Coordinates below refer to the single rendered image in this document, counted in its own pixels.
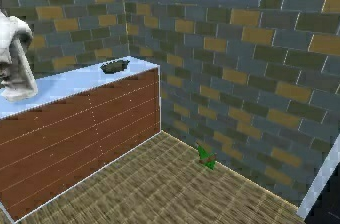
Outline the white stone bust statue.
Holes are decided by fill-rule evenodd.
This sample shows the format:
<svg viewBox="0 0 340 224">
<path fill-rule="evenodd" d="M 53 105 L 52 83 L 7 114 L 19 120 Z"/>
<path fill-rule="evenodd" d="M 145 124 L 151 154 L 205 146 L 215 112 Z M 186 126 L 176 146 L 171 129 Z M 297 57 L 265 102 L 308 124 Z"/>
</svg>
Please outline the white stone bust statue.
<svg viewBox="0 0 340 224">
<path fill-rule="evenodd" d="M 38 87 L 26 57 L 33 40 L 29 25 L 15 16 L 5 15 L 0 8 L 0 82 L 2 96 L 15 102 L 34 97 Z"/>
</svg>

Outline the dark green bowl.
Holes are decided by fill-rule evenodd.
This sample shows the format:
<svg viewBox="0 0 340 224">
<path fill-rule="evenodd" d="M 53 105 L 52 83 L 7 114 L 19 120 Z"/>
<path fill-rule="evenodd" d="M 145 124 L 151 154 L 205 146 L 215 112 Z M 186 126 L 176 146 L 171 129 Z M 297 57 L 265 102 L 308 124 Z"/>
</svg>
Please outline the dark green bowl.
<svg viewBox="0 0 340 224">
<path fill-rule="evenodd" d="M 113 62 L 103 64 L 101 66 L 101 70 L 105 74 L 114 74 L 114 73 L 121 72 L 121 71 L 125 70 L 127 68 L 128 64 L 129 64 L 128 60 L 113 61 Z"/>
</svg>

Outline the brown chest of drawers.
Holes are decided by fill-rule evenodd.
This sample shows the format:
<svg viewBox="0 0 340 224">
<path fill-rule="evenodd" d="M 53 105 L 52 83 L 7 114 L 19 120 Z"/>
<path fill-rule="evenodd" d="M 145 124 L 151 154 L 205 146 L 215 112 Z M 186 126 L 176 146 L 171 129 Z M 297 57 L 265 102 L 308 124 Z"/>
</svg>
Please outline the brown chest of drawers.
<svg viewBox="0 0 340 224">
<path fill-rule="evenodd" d="M 0 91 L 0 209 L 15 224 L 159 133 L 160 67 L 131 56 L 41 78 L 37 96 Z"/>
</svg>

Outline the green bottle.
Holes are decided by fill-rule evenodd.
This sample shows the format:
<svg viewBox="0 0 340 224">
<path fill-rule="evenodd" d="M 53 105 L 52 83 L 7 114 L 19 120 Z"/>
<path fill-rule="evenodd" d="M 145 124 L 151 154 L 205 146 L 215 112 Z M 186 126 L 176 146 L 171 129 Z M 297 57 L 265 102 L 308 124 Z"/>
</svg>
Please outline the green bottle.
<svg viewBox="0 0 340 224">
<path fill-rule="evenodd" d="M 207 168 L 213 170 L 216 163 L 216 154 L 208 153 L 201 145 L 196 144 L 199 154 L 199 162 Z"/>
</svg>

